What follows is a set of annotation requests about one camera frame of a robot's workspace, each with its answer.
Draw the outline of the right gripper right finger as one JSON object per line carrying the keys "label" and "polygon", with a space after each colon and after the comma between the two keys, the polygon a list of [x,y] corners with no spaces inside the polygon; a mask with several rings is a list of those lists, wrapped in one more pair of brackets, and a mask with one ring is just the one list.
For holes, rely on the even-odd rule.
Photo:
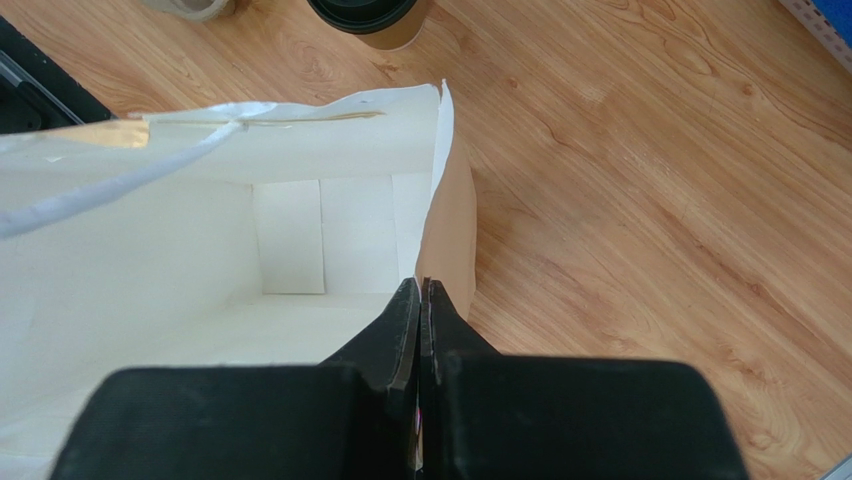
{"label": "right gripper right finger", "polygon": [[440,388],[445,355],[495,354],[497,350],[457,312],[442,282],[426,278],[420,308],[420,477],[442,477]]}

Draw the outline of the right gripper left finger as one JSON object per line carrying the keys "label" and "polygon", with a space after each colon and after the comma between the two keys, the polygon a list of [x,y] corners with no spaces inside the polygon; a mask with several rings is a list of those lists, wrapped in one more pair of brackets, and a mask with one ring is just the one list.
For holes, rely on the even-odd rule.
{"label": "right gripper left finger", "polygon": [[420,289],[402,281],[371,323],[321,362],[356,370],[365,387],[355,410],[357,479],[415,479]]}

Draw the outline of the brown paper bag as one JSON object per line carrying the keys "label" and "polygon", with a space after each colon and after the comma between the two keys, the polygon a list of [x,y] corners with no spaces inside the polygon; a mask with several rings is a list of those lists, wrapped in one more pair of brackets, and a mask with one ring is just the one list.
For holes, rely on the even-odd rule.
{"label": "brown paper bag", "polygon": [[400,283],[476,289],[447,86],[1,139],[1,475],[44,479],[122,367],[316,363]]}

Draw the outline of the grey pulp cup carrier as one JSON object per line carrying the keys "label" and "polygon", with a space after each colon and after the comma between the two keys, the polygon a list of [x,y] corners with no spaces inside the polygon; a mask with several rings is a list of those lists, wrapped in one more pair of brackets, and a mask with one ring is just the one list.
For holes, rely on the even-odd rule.
{"label": "grey pulp cup carrier", "polygon": [[141,0],[141,3],[152,10],[197,23],[230,16],[237,6],[235,0]]}

